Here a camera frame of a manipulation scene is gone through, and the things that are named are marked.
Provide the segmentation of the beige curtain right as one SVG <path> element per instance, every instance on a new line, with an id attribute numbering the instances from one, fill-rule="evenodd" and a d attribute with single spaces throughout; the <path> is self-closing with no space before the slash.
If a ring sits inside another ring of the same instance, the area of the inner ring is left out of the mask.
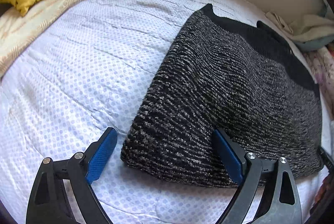
<path id="1" fill-rule="evenodd" d="M 288 24 L 273 12 L 267 12 L 266 17 L 302 52 L 319 50 L 333 42 L 333 20 L 318 15 L 303 15 Z"/>

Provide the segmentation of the cream folded blanket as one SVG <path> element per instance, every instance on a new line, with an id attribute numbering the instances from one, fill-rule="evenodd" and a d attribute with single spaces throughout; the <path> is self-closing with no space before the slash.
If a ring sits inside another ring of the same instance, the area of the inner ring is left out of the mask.
<path id="1" fill-rule="evenodd" d="M 83 0 L 42 0 L 21 16 L 10 8 L 1 16 L 1 76 L 54 21 Z"/>

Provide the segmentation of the purple floral folded duvet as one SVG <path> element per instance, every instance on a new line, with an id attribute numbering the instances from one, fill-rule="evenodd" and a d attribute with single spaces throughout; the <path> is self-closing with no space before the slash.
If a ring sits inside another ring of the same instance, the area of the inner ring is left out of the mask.
<path id="1" fill-rule="evenodd" d="M 319 84 L 320 90 L 333 110 L 333 55 L 327 47 L 304 54 L 312 74 Z"/>

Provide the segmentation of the white dotted bed quilt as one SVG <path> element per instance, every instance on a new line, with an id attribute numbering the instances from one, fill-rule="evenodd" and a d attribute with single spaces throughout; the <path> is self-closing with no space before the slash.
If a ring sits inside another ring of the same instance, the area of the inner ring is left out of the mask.
<path id="1" fill-rule="evenodd" d="M 84 0 L 1 79 L 1 202 L 17 223 L 45 157 L 68 159 L 106 128 L 118 143 L 93 190 L 114 223 L 215 223 L 234 190 L 158 180 L 127 167 L 123 141 L 170 44 L 190 15 L 272 23 L 245 0 Z"/>

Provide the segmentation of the black grey knit hooded jacket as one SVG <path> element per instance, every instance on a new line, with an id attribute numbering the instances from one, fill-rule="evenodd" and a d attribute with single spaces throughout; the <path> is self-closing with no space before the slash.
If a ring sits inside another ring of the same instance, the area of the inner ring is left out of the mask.
<path id="1" fill-rule="evenodd" d="M 323 168 L 319 87 L 289 44 L 263 22 L 217 16 L 211 4 L 181 28 L 121 150 L 156 178 L 231 187 L 213 143 L 222 128 L 245 151 L 286 157 L 296 178 Z"/>

